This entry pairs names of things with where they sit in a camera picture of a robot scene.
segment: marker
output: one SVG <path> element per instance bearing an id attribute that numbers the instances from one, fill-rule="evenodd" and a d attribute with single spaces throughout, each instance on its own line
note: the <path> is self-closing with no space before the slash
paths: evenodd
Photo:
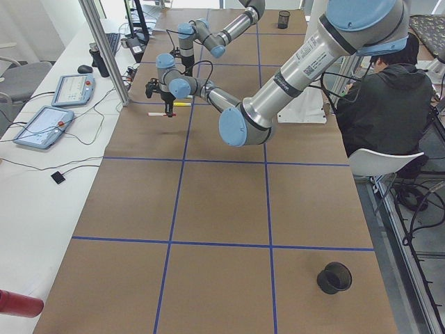
<path id="1" fill-rule="evenodd" d="M 191 103 L 188 102 L 173 102 L 173 106 L 191 106 Z"/>
<path id="2" fill-rule="evenodd" d="M 147 113 L 147 115 L 148 116 L 167 116 L 166 113 Z"/>

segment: red object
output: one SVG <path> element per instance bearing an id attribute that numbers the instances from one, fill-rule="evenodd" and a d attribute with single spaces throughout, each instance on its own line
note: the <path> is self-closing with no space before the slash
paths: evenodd
<path id="1" fill-rule="evenodd" d="M 0 313 L 34 318 L 43 310 L 43 300 L 0 290 Z"/>

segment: table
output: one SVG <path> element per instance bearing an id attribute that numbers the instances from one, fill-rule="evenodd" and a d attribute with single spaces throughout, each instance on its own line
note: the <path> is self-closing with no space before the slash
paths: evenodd
<path id="1" fill-rule="evenodd" d="M 159 27 L 205 17 L 218 31 L 239 13 L 165 10 Z M 303 12 L 285 31 L 276 18 L 212 59 L 211 79 L 255 93 L 304 40 Z M 199 100 L 149 117 L 163 104 L 144 85 L 171 48 L 150 40 L 34 333 L 397 333 L 334 117 L 244 148 Z M 353 286 L 328 296 L 316 276 L 334 260 Z"/>
<path id="2" fill-rule="evenodd" d="M 104 20 L 103 25 L 106 32 L 118 31 L 119 25 L 115 22 Z M 85 25 L 54 64 L 35 95 L 54 91 L 59 77 L 76 74 L 79 65 L 91 65 L 88 44 L 92 41 L 88 25 Z M 117 53 L 116 61 L 122 73 L 127 66 L 134 64 L 131 52 L 123 48 Z M 113 87 L 111 79 L 102 78 L 97 70 L 94 70 L 93 75 L 96 86 L 92 100 L 86 106 L 73 108 L 76 116 L 87 111 Z M 31 100 L 16 121 L 30 120 L 41 106 L 50 105 L 51 100 L 52 95 Z M 97 140 L 91 145 L 82 145 L 69 135 L 64 135 L 47 151 L 26 149 L 9 141 L 0 143 L 0 157 L 39 168 L 102 157 L 118 120 L 119 102 L 117 94 L 112 92 L 97 106 L 97 110 L 104 115 L 104 124 Z M 90 111 L 76 119 L 67 132 L 89 143 L 93 141 L 101 120 L 102 116 Z M 12 139 L 18 131 L 18 127 L 11 128 L 2 141 Z M 6 161 L 0 164 L 0 289 L 46 300 L 97 168 L 73 170 L 66 175 L 66 181 L 59 185 L 50 175 L 56 170 L 63 173 L 84 164 L 98 165 L 101 160 L 94 159 L 46 171 L 36 171 Z M 0 315 L 0 328 L 2 333 L 32 333 L 37 320 Z"/>

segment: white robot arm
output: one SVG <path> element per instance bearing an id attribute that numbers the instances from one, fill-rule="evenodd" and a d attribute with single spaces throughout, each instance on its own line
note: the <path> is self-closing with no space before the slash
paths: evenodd
<path id="1" fill-rule="evenodd" d="M 248 6 L 252 1 L 241 2 Z M 317 32 L 253 97 L 240 101 L 210 81 L 182 75 L 170 54 L 157 57 L 159 87 L 176 98 L 192 94 L 215 106 L 221 112 L 220 135 L 227 144 L 262 144 L 273 134 L 277 113 L 339 57 L 403 49 L 409 17 L 410 0 L 330 0 Z"/>

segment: white chair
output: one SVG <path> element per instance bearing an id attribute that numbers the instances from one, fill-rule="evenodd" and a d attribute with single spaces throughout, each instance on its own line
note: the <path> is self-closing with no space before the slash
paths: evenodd
<path id="1" fill-rule="evenodd" d="M 349 166 L 355 177 L 371 177 L 375 182 L 374 193 L 377 192 L 377 184 L 383 181 L 384 177 L 394 174 L 387 190 L 382 195 L 382 200 L 374 210 L 374 214 L 378 211 L 386 195 L 396 180 L 396 173 L 405 167 L 412 160 L 423 155 L 423 152 L 410 155 L 391 155 L 360 148 L 352 153 L 348 160 Z"/>

